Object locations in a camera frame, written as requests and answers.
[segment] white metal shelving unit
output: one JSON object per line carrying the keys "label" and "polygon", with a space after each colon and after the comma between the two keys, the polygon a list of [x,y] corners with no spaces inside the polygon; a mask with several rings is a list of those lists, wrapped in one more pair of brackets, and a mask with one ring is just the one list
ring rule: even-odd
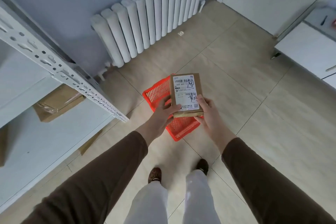
{"label": "white metal shelving unit", "polygon": [[[0,0],[0,127],[9,126],[0,213],[113,118],[128,120],[80,71]],[[62,83],[86,99],[57,119],[40,122],[31,106]]]}

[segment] beige tile floor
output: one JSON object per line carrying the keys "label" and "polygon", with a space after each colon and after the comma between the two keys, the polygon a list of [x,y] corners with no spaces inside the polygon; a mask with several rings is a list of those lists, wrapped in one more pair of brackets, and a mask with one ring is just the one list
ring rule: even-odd
{"label": "beige tile floor", "polygon": [[[19,223],[42,197],[152,114],[141,93],[170,73],[198,72],[228,126],[253,150],[336,217],[336,92],[285,56],[270,60],[275,40],[225,5],[213,1],[172,33],[107,76],[112,103],[127,113],[113,120],[86,154],[78,152],[0,215]],[[169,223],[182,223],[185,176],[208,160],[215,207],[222,223],[256,223],[220,152],[200,127],[174,142],[167,132],[149,147],[106,224],[123,223],[149,171],[159,165],[169,190]]]}

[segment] white pants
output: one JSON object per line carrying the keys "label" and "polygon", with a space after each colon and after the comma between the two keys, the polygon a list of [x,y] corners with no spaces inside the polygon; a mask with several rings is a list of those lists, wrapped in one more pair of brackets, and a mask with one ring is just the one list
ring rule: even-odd
{"label": "white pants", "polygon": [[[215,210],[208,180],[201,170],[186,177],[183,224],[221,224]],[[168,192],[160,182],[143,187],[132,201],[124,224],[166,224]]]}

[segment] barcode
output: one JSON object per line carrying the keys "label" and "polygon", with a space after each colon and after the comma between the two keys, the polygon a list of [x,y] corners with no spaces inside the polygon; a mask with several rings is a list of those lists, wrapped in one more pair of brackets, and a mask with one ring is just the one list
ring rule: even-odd
{"label": "barcode", "polygon": [[186,79],[181,79],[181,80],[175,80],[175,82],[186,82]]}

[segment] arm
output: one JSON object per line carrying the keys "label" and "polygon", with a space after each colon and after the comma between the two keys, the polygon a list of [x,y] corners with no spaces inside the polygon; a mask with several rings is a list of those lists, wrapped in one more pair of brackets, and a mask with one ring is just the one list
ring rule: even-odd
{"label": "arm", "polygon": [[204,119],[197,118],[222,152],[258,223],[336,223],[320,205],[250,149],[224,124],[210,99],[198,96]]}
{"label": "arm", "polygon": [[72,175],[44,198],[23,224],[103,224],[148,152],[181,106],[163,99],[147,122]]}

